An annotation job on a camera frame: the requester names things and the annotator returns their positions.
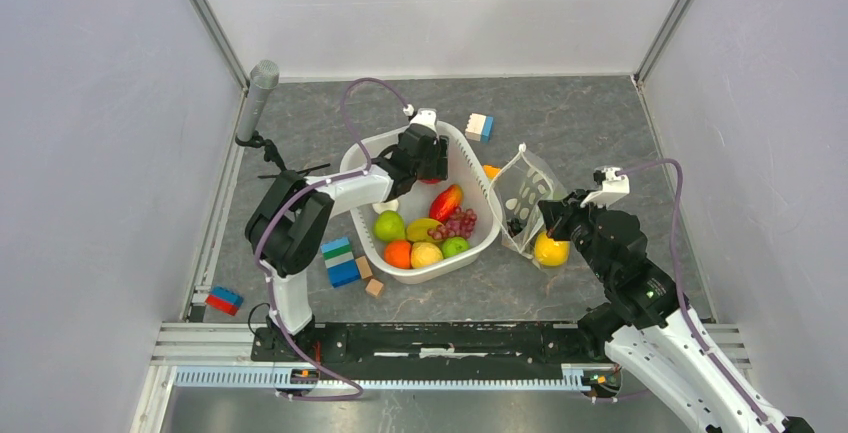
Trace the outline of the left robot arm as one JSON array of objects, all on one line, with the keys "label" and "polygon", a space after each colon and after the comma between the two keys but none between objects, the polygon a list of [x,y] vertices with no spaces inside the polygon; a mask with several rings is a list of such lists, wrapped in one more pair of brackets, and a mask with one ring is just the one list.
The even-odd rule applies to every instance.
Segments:
[{"label": "left robot arm", "polygon": [[422,180],[448,177],[449,139],[433,125],[410,124],[354,149],[360,164],[334,175],[281,172],[245,227],[279,329],[275,345],[290,360],[306,358],[314,347],[304,271],[319,256],[330,220],[398,199]]}]

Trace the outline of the green pear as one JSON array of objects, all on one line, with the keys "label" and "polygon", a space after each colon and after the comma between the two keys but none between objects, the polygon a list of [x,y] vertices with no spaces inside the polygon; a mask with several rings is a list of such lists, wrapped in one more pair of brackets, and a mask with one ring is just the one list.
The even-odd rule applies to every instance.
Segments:
[{"label": "green pear", "polygon": [[406,228],[404,220],[396,211],[383,211],[376,218],[373,233],[378,240],[384,243],[405,240]]}]

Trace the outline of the clear dotted zip bag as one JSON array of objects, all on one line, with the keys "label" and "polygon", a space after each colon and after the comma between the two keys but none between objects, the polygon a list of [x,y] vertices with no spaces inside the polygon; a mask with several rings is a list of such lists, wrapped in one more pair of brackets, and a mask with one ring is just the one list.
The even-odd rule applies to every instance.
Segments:
[{"label": "clear dotted zip bag", "polygon": [[[521,143],[517,153],[501,168],[501,173],[487,188],[489,204],[502,231],[502,244],[532,262],[536,236],[545,231],[544,221],[537,203],[554,200],[565,195],[562,183],[549,165]],[[510,237],[507,222],[518,217],[526,222],[525,229]]]}]

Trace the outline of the yellow apple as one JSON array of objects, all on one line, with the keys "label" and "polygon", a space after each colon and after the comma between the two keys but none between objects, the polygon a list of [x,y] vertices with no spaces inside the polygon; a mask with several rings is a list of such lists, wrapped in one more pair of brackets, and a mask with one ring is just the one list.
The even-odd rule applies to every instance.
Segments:
[{"label": "yellow apple", "polygon": [[550,238],[541,231],[535,239],[533,262],[540,268],[557,268],[565,265],[571,250],[569,241],[559,241]]}]

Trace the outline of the red grape bunch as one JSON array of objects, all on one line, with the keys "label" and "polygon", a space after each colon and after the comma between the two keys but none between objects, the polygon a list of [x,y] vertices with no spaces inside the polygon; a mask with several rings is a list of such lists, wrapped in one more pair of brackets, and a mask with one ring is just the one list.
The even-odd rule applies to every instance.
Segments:
[{"label": "red grape bunch", "polygon": [[428,236],[436,241],[460,237],[468,240],[474,232],[478,215],[473,209],[457,207],[445,223],[429,228]]}]

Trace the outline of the red orange mango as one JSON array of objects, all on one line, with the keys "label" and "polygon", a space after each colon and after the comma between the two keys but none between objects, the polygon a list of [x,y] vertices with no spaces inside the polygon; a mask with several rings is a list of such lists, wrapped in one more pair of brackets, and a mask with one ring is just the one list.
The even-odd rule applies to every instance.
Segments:
[{"label": "red orange mango", "polygon": [[441,223],[446,222],[461,207],[463,199],[464,192],[461,186],[452,184],[433,200],[429,208],[429,217]]}]

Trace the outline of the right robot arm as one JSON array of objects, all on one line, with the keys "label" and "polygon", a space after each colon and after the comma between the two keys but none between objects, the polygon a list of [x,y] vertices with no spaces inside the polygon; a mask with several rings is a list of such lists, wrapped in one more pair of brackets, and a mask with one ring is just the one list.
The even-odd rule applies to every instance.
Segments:
[{"label": "right robot arm", "polygon": [[672,277],[648,258],[639,219],[583,206],[587,195],[538,204],[550,237],[569,241],[604,288],[606,303],[578,323],[580,353],[622,366],[691,432],[811,431],[771,405],[718,347]]}]

